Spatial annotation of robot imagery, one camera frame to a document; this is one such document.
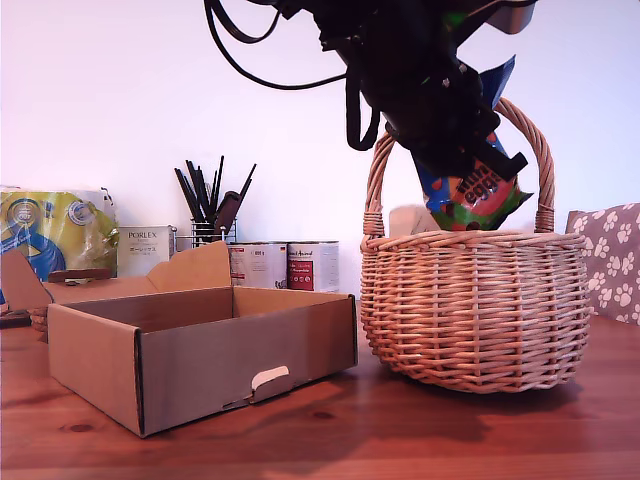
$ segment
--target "wicker basket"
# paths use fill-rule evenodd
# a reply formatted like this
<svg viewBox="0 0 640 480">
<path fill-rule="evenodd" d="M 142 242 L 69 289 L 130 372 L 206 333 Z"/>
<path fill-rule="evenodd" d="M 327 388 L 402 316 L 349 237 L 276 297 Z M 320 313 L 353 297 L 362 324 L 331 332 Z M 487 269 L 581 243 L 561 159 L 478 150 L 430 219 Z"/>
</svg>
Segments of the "wicker basket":
<svg viewBox="0 0 640 480">
<path fill-rule="evenodd" d="M 553 232 L 553 160 L 508 100 L 497 112 L 540 168 L 536 233 L 425 232 L 384 238 L 381 189 L 394 145 L 376 145 L 362 242 L 361 317 L 383 363 L 424 383 L 474 393 L 548 389 L 575 375 L 591 307 L 584 237 Z"/>
</svg>

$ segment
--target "black strap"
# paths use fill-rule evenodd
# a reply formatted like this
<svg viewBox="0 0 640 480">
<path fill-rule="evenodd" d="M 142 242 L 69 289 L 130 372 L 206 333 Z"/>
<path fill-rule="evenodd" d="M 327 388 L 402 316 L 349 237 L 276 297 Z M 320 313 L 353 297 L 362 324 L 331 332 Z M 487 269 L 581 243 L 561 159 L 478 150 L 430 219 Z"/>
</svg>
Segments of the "black strap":
<svg viewBox="0 0 640 480">
<path fill-rule="evenodd" d="M 233 20 L 229 18 L 229 15 L 227 15 L 227 12 L 225 11 L 222 4 L 220 3 L 220 0 L 207 0 L 205 4 L 207 4 L 211 9 L 213 9 L 213 13 L 216 14 L 216 17 L 218 17 L 218 20 L 220 20 L 220 23 L 222 23 L 222 26 L 225 28 L 225 30 L 227 30 L 227 32 L 229 32 L 229 34 L 231 34 L 233 38 L 235 38 L 236 40 L 242 43 L 252 44 L 252 43 L 261 42 L 262 40 L 264 40 L 265 38 L 267 38 L 269 35 L 273 33 L 273 31 L 276 29 L 276 24 L 278 23 L 278 19 L 280 18 L 280 10 L 278 10 L 276 12 L 275 17 L 273 17 L 273 21 L 269 26 L 269 30 L 267 30 L 264 35 L 261 35 L 259 37 L 252 37 L 244 33 L 238 27 L 236 27 L 236 24 L 233 23 Z"/>
<path fill-rule="evenodd" d="M 378 136 L 378 125 L 380 124 L 380 110 L 371 109 L 371 123 L 360 140 L 360 76 L 353 64 L 347 67 L 346 82 L 347 97 L 347 142 L 354 150 L 364 152 L 373 147 Z"/>
</svg>

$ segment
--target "colorful packet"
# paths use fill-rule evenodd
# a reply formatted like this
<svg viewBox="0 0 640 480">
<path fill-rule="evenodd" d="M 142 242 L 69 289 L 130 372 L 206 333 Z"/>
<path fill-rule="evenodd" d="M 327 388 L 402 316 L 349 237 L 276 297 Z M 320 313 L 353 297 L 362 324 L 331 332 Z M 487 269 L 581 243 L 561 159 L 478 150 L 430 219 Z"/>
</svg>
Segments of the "colorful packet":
<svg viewBox="0 0 640 480">
<path fill-rule="evenodd" d="M 15 190 L 0 192 L 0 206 L 0 257 L 21 250 L 43 282 L 57 270 L 109 268 L 115 275 L 117 224 L 93 203 L 69 192 Z"/>
<path fill-rule="evenodd" d="M 483 99 L 495 109 L 515 66 L 515 57 L 480 74 Z M 505 153 L 497 135 L 487 142 Z M 517 177 L 506 182 L 480 160 L 466 178 L 436 177 L 416 162 L 427 208 L 440 228 L 449 231 L 495 230 L 533 194 L 524 193 Z"/>
</svg>

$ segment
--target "cardboard box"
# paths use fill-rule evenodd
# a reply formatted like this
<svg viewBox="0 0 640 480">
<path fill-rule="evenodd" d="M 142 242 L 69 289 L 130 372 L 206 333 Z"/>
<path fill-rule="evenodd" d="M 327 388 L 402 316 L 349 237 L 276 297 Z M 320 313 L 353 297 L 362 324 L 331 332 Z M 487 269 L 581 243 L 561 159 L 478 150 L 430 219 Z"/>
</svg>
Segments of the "cardboard box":
<svg viewBox="0 0 640 480">
<path fill-rule="evenodd" d="M 40 284 L 19 257 L 3 285 L 14 309 L 49 304 L 51 375 L 140 437 L 357 362 L 353 296 L 231 287 L 224 242 L 74 287 Z"/>
</svg>

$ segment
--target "black cable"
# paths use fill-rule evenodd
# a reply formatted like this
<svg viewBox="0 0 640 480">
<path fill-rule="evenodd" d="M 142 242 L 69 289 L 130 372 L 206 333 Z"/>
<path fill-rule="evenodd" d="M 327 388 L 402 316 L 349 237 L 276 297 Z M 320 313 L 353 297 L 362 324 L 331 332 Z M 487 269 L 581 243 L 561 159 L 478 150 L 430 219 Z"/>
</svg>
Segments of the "black cable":
<svg viewBox="0 0 640 480">
<path fill-rule="evenodd" d="M 278 10 L 276 12 L 276 16 L 273 18 L 273 21 L 271 22 L 271 26 L 269 27 L 269 30 L 267 30 L 267 33 L 265 33 L 260 37 L 252 37 L 244 33 L 238 27 L 236 27 L 236 24 L 233 23 L 231 18 L 229 18 L 229 15 L 227 15 L 227 12 L 224 10 L 224 7 L 220 3 L 220 0 L 211 0 L 211 8 L 213 9 L 213 13 L 215 13 L 216 17 L 218 17 L 218 20 L 220 21 L 222 26 L 225 28 L 227 32 L 229 32 L 231 36 L 233 36 L 233 38 L 235 38 L 239 42 L 248 43 L 248 44 L 259 43 L 265 38 L 267 38 L 269 35 L 271 35 L 276 28 L 278 19 L 280 18 L 280 10 Z"/>
<path fill-rule="evenodd" d="M 278 0 L 249 0 L 251 3 L 255 3 L 256 5 L 265 5 L 265 6 L 274 6 L 278 3 Z"/>
<path fill-rule="evenodd" d="M 338 80 L 342 80 L 346 77 L 346 74 L 337 75 L 335 77 L 325 78 L 324 80 L 319 80 L 317 82 L 305 83 L 302 85 L 280 85 L 278 83 L 272 83 L 267 80 L 263 80 L 255 75 L 247 72 L 243 69 L 238 63 L 233 59 L 231 54 L 227 51 L 225 46 L 222 44 L 222 40 L 218 35 L 218 31 L 216 29 L 215 20 L 213 18 L 213 3 L 219 2 L 219 0 L 204 0 L 204 9 L 207 15 L 207 23 L 209 24 L 209 31 L 211 32 L 211 36 L 213 37 L 213 41 L 218 46 L 220 53 L 222 56 L 229 62 L 229 64 L 243 77 L 248 78 L 249 80 L 258 83 L 264 87 L 274 88 L 276 90 L 307 90 L 309 88 L 320 87 L 322 85 L 326 85 L 328 83 L 336 82 Z"/>
</svg>

